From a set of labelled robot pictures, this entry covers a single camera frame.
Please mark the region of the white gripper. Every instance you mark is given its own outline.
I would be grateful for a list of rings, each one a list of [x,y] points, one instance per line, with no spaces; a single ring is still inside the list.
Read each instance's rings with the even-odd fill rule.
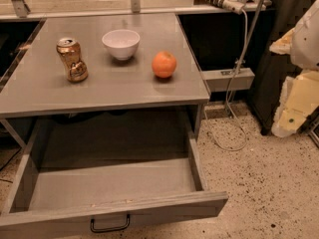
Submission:
[[[319,70],[319,0],[312,4],[295,28],[270,45],[269,51],[290,55],[291,62],[302,69]],[[278,137],[290,136],[319,107],[319,72],[302,71],[296,78],[287,77],[279,102],[271,132]]]

